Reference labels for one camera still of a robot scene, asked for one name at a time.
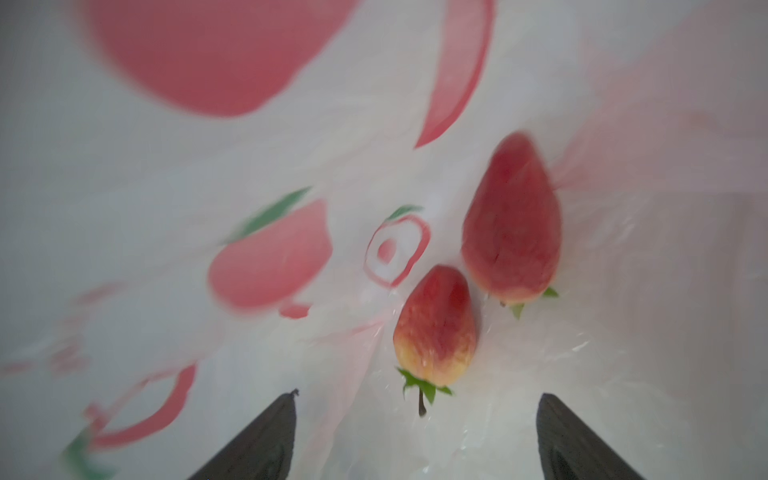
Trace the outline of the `fake strawberry with leaves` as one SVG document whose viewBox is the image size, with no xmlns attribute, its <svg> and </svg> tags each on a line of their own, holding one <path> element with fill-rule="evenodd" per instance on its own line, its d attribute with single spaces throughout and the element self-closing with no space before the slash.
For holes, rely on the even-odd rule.
<svg viewBox="0 0 768 480">
<path fill-rule="evenodd" d="M 466 278 L 452 266 L 434 266 L 407 298 L 393 333 L 403 389 L 418 390 L 421 418 L 437 393 L 453 394 L 450 386 L 469 368 L 478 332 Z"/>
</svg>

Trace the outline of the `pink plastic bag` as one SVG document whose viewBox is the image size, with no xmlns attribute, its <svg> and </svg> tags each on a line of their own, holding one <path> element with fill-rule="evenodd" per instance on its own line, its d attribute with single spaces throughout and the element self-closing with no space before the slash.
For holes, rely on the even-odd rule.
<svg viewBox="0 0 768 480">
<path fill-rule="evenodd" d="M 114 50 L 281 49 L 226 1 L 1 5 L 1 475 L 186 479 L 292 393 L 293 479 L 539 479 L 540 397 L 648 479 L 767 475 L 767 5 L 358 1 L 236 114 Z M 392 336 L 496 145 L 563 212 L 548 297 L 481 291 L 425 418 Z"/>
</svg>

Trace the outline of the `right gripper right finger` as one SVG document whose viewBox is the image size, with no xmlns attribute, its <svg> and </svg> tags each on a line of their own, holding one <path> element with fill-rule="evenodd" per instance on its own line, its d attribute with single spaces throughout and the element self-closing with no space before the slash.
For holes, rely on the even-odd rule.
<svg viewBox="0 0 768 480">
<path fill-rule="evenodd" d="M 536 432 L 545 480 L 643 479 L 556 395 L 540 397 Z"/>
</svg>

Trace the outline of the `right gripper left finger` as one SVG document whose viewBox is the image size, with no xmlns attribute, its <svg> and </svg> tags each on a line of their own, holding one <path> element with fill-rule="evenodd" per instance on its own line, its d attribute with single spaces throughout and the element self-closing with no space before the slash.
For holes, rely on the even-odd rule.
<svg viewBox="0 0 768 480">
<path fill-rule="evenodd" d="M 189 480 L 285 480 L 297 427 L 299 390 L 277 397 Z"/>
</svg>

